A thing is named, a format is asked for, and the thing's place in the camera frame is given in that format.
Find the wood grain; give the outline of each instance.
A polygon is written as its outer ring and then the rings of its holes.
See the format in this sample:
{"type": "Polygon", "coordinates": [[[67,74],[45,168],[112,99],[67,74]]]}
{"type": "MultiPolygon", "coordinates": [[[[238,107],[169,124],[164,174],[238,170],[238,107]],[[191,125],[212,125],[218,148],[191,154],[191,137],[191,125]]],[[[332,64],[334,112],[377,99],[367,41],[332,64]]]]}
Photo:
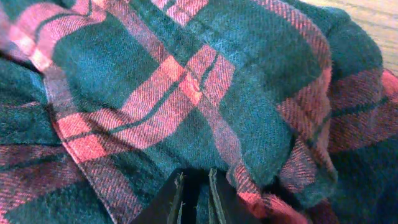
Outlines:
{"type": "Polygon", "coordinates": [[[344,9],[379,45],[384,66],[398,75],[398,0],[302,0],[344,9]]]}

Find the garment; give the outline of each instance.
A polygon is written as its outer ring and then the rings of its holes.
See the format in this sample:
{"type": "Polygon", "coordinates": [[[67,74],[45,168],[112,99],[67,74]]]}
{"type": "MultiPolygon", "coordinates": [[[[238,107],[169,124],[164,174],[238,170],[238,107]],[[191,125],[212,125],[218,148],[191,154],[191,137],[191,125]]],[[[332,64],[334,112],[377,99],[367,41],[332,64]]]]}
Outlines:
{"type": "Polygon", "coordinates": [[[344,11],[0,2],[0,223],[130,223],[212,167],[258,218],[398,222],[398,79],[344,11]]]}

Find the wooden surface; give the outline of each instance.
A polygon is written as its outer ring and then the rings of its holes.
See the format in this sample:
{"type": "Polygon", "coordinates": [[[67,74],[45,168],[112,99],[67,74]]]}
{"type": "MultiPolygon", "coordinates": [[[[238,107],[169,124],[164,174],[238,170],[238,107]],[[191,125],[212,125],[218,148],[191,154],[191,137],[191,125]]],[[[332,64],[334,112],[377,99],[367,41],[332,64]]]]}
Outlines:
{"type": "Polygon", "coordinates": [[[398,75],[398,0],[301,0],[344,9],[379,45],[384,66],[398,75]]]}

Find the flannel shirt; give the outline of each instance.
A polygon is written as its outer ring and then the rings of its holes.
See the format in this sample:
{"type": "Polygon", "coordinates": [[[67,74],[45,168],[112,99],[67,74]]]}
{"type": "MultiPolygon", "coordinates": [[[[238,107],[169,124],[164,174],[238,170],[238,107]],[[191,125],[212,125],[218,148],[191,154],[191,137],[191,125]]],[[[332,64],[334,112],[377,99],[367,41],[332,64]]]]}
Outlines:
{"type": "Polygon", "coordinates": [[[174,169],[212,167],[260,219],[397,221],[398,79],[345,11],[0,3],[0,223],[130,223],[174,169]]]}

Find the plaid shirt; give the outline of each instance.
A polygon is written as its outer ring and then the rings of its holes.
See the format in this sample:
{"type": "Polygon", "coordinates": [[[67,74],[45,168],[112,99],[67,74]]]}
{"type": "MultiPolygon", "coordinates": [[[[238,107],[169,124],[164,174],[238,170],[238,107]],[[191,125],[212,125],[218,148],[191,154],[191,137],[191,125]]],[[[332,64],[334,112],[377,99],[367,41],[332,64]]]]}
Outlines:
{"type": "Polygon", "coordinates": [[[212,167],[258,218],[393,222],[398,79],[344,11],[0,3],[0,223],[129,223],[174,169],[212,167]]]}

